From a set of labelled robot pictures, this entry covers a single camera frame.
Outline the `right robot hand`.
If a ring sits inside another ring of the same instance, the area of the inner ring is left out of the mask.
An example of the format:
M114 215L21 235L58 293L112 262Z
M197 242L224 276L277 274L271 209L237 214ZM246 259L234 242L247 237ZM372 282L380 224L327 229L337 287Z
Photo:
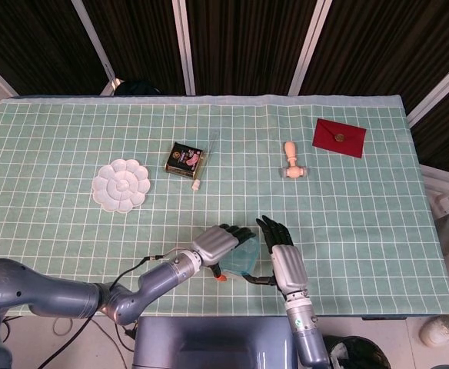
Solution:
M256 223L262 231L271 257L273 275L255 277L244 274L243 278L251 284L275 286L285 300L292 294L306 294L308 276L304 260L299 248L294 245L289 230L265 215L257 218Z

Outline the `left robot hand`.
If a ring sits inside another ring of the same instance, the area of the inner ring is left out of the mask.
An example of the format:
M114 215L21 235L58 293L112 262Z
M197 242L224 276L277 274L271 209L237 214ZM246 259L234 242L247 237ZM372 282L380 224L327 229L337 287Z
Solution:
M219 261L255 236L256 234L250 228L229 224L215 225L192 241L191 250L199 255L201 265L209 268L218 281L226 281L227 278L222 274Z

